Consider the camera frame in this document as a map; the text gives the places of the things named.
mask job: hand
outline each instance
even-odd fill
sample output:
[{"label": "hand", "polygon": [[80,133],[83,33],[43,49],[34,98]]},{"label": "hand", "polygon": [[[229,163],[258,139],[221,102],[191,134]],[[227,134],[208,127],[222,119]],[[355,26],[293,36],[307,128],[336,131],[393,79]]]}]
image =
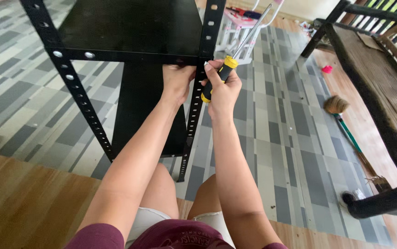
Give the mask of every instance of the hand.
[{"label": "hand", "polygon": [[163,65],[162,99],[174,101],[178,106],[186,101],[189,83],[195,78],[195,66]]},{"label": "hand", "polygon": [[[212,120],[229,118],[233,120],[234,105],[241,89],[241,80],[237,73],[232,70],[226,84],[221,81],[217,74],[218,69],[223,65],[224,60],[209,61],[205,66],[206,75],[212,84],[212,99],[209,103],[208,112]],[[207,79],[201,82],[205,86]]]}]

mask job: white shorts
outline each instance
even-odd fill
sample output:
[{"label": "white shorts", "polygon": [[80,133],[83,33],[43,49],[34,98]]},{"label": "white shorts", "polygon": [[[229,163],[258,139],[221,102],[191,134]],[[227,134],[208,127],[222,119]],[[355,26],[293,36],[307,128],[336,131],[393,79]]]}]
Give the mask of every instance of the white shorts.
[{"label": "white shorts", "polygon": [[[139,207],[124,248],[125,249],[129,248],[132,245],[132,243],[134,243],[134,241],[144,231],[146,231],[146,229],[148,229],[149,227],[160,221],[164,221],[167,219],[171,219],[171,218],[163,212],[160,212],[152,208]],[[229,235],[228,228],[224,223],[223,213],[221,211],[216,213],[204,213],[197,217],[194,217],[193,220],[205,223],[211,226],[213,229],[216,229],[222,235],[223,240],[235,248],[231,236]]]}]

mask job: wooden floor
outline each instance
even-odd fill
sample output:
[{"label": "wooden floor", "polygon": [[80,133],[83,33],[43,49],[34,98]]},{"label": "wooden floor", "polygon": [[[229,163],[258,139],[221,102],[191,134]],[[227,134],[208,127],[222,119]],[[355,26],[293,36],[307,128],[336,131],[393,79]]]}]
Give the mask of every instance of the wooden floor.
[{"label": "wooden floor", "polygon": [[[273,21],[272,25],[288,31],[302,32],[298,24],[288,18],[278,17]],[[384,176],[392,188],[397,187],[397,168],[384,146],[371,114],[349,77],[343,71],[337,56],[333,52],[324,50],[315,50],[313,55],[320,68],[326,65],[332,66],[332,73],[323,73],[324,78],[332,95],[339,95],[351,104],[343,114],[343,120],[354,135],[363,153],[375,171],[379,175]],[[366,175],[369,176],[370,174],[366,169],[364,167],[363,169]],[[378,193],[373,186],[372,190],[374,194]],[[383,215],[383,217],[392,242],[397,248],[397,216]]]},{"label": "wooden floor", "polygon": [[[100,180],[0,156],[0,248],[61,248]],[[177,199],[185,219],[192,202]],[[288,248],[390,248],[270,221]]]}]

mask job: pink plastic object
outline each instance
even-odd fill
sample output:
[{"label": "pink plastic object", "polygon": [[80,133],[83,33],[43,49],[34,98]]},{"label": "pink plastic object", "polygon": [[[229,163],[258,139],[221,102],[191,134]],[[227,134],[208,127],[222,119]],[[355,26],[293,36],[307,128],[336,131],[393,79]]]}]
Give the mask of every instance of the pink plastic object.
[{"label": "pink plastic object", "polygon": [[322,68],[322,71],[323,71],[323,73],[330,74],[332,72],[332,67],[327,65],[327,66]]}]

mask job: black shelf panel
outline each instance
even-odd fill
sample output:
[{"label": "black shelf panel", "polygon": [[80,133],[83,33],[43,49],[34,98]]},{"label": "black shelf panel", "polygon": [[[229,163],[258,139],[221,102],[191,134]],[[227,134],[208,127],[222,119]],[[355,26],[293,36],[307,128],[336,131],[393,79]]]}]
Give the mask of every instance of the black shelf panel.
[{"label": "black shelf panel", "polygon": [[[163,91],[161,64],[125,63],[113,133],[113,150],[118,153],[137,132],[160,100]],[[174,118],[161,157],[181,156],[186,141],[183,105]]]},{"label": "black shelf panel", "polygon": [[71,59],[194,65],[201,29],[194,0],[78,0],[58,31]]}]

